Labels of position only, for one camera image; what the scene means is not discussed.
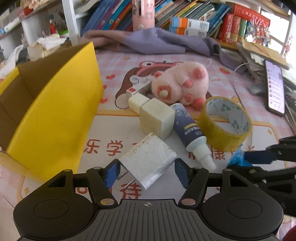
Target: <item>red figurine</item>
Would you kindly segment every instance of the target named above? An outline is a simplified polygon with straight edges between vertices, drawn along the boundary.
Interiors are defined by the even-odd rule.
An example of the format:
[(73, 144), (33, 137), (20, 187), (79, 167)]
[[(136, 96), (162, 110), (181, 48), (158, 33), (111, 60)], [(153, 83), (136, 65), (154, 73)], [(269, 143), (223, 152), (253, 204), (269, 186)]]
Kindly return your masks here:
[(50, 20), (49, 23), (50, 23), (50, 33), (51, 34), (55, 34), (56, 33), (56, 29), (55, 29), (54, 25), (52, 24), (52, 20)]

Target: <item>phone screen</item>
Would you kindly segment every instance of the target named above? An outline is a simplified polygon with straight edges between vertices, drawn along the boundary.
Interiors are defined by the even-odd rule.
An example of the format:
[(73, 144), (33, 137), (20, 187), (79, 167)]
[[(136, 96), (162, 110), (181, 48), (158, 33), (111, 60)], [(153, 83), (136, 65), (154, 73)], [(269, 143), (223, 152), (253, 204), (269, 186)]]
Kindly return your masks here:
[(268, 60), (265, 61), (265, 65), (268, 81), (268, 106), (284, 114), (285, 95), (281, 68)]

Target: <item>gray ribbed plate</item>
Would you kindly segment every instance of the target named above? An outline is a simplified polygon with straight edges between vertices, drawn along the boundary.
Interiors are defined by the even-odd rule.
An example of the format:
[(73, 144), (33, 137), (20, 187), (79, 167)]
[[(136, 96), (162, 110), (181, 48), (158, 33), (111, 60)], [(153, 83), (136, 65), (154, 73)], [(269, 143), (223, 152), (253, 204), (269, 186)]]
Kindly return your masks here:
[[(209, 229), (197, 212), (173, 200), (123, 200), (101, 210), (94, 222), (64, 241), (229, 241)], [(274, 236), (262, 241), (276, 241)], [(31, 241), (21, 238), (19, 241)]]

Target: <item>bottle label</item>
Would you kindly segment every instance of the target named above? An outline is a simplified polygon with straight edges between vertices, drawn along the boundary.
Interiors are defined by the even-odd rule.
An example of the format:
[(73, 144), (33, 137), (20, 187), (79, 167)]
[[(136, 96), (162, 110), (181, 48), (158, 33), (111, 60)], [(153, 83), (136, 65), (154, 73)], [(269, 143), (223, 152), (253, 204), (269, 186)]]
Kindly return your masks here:
[(171, 105), (171, 108), (176, 111), (174, 130), (185, 147), (195, 139), (204, 136), (196, 122), (191, 118), (182, 104), (173, 104)]

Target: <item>crosshair symbol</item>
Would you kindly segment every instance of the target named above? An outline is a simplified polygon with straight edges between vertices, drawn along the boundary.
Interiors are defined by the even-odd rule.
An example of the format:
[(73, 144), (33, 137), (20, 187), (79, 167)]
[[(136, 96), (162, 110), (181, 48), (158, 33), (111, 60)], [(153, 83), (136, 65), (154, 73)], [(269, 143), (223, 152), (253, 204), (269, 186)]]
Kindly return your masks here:
[(145, 205), (146, 207), (150, 207), (150, 206), (153, 205), (153, 204), (150, 203), (150, 202), (146, 202), (146, 203), (144, 203), (143, 205)]

